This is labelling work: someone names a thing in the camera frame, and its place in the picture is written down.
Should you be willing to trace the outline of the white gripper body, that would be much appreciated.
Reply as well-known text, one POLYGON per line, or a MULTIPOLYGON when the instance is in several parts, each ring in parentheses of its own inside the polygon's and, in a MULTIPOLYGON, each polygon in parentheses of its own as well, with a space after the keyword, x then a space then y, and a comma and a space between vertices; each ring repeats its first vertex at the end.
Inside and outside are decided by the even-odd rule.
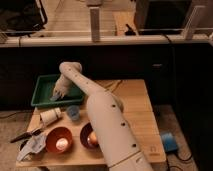
POLYGON ((70 87, 71 81, 65 76, 61 75, 55 83, 55 87, 53 89, 53 97, 63 98, 65 95, 68 94, 70 87))

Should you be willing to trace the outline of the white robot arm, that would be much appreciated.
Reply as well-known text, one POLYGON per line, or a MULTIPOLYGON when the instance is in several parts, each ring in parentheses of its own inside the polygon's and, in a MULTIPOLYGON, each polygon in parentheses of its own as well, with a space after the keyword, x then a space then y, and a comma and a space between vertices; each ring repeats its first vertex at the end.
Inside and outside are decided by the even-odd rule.
POLYGON ((78 62, 62 62, 53 93, 61 97, 74 83, 87 96, 86 111, 109 171, 154 171, 123 115, 122 102, 82 74, 78 62))

